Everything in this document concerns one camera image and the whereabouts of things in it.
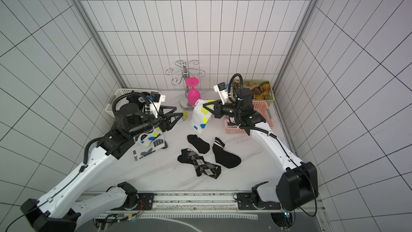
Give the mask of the yellow brown plaid sock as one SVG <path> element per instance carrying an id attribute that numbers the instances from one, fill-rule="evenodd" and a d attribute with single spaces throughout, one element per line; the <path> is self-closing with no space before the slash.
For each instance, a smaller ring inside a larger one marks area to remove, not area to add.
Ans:
<path id="1" fill-rule="evenodd" d="M 258 97 L 259 100 L 265 100 L 270 95 L 270 83 L 262 82 L 260 84 L 261 95 Z"/>

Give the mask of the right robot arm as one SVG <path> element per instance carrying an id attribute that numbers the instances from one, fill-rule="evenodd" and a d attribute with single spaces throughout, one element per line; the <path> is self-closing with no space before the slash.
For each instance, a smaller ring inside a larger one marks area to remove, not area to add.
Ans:
<path id="1" fill-rule="evenodd" d="M 255 185 L 251 201 L 256 209 L 269 204 L 278 204 L 283 210 L 292 212 L 303 205 L 316 201 L 318 197 L 318 173 L 311 162 L 303 162 L 273 133 L 263 115 L 254 109 L 250 89 L 242 85 L 236 91 L 232 84 L 224 82 L 214 86 L 220 99 L 210 102 L 208 111 L 215 118 L 227 116 L 235 127 L 245 131 L 274 160 L 274 182 Z"/>

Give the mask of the black white sock pile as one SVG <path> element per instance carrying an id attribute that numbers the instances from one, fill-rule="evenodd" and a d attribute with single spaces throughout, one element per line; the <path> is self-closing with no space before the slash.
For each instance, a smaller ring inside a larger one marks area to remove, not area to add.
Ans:
<path id="1" fill-rule="evenodd" d="M 210 150 L 210 145 L 195 134 L 188 135 L 187 140 L 200 154 L 206 154 Z"/>

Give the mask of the black grey argyle sock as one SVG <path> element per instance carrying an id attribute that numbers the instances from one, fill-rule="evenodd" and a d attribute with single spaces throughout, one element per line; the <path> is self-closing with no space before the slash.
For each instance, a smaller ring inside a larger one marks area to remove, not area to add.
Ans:
<path id="1" fill-rule="evenodd" d="M 205 161 L 202 156 L 198 155 L 195 151 L 189 148 L 182 149 L 177 160 L 183 164 L 193 165 L 197 177 L 206 175 L 217 179 L 221 174 L 221 166 Z"/>

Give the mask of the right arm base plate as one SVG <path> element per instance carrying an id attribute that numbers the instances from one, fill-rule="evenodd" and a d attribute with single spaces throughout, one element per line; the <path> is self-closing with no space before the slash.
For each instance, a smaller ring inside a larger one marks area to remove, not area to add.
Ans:
<path id="1" fill-rule="evenodd" d="M 255 192 L 235 193 L 234 200 L 239 210 L 243 211 L 263 211 L 263 210 L 280 210 L 281 204 L 273 201 L 263 201 Z"/>

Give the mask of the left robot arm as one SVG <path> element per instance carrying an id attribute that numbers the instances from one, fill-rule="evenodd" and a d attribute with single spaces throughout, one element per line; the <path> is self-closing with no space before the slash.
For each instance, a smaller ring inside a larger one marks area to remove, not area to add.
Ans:
<path id="1" fill-rule="evenodd" d="M 21 205 L 31 227 L 36 232 L 73 232 L 112 209 L 133 210 L 142 206 L 137 189 L 128 182 L 83 203 L 77 199 L 136 142 L 151 144 L 183 118 L 175 106 L 163 106 L 164 100 L 165 96 L 155 91 L 132 91 L 117 97 L 112 103 L 115 123 L 104 136 L 88 142 L 83 162 L 39 199 L 28 199 Z"/>

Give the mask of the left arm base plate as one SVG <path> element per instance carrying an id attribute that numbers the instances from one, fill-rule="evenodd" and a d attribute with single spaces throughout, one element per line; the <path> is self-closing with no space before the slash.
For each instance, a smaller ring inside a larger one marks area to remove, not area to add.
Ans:
<path id="1" fill-rule="evenodd" d="M 126 201 L 118 208 L 112 209 L 112 211 L 133 211 L 138 212 L 141 209 L 143 211 L 149 211 L 152 209 L 154 202 L 154 193 L 137 193 L 132 196 L 127 196 Z"/>

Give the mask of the tan beige sock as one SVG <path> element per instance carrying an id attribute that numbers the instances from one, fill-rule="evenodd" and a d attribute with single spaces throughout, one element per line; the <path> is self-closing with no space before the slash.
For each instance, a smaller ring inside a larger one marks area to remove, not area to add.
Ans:
<path id="1" fill-rule="evenodd" d="M 240 81 L 235 80 L 232 83 L 232 88 L 236 90 L 239 87 L 240 87 Z M 256 97 L 262 95 L 262 91 L 261 91 L 260 86 L 258 84 L 255 84 L 255 83 L 250 82 L 250 81 L 243 81 L 243 86 L 242 87 L 244 89 L 249 89 L 252 96 L 253 96 L 253 98 L 256 98 Z"/>

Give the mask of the black sock white stripes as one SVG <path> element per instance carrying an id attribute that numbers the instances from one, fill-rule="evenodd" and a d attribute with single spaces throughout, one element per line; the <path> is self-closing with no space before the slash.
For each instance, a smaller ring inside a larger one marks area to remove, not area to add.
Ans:
<path id="1" fill-rule="evenodd" d="M 241 164 L 241 158 L 226 151 L 224 147 L 225 143 L 220 138 L 215 137 L 212 150 L 215 155 L 216 162 L 223 165 L 227 169 L 232 169 L 239 166 Z"/>

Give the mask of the white sock yellow blue patches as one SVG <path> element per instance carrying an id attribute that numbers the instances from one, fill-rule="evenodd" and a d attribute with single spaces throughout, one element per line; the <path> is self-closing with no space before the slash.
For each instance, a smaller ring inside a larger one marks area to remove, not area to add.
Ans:
<path id="1" fill-rule="evenodd" d="M 202 134 L 212 114 L 203 107 L 203 104 L 213 102 L 213 100 L 199 99 L 193 109 L 191 118 L 191 126 L 198 134 Z"/>

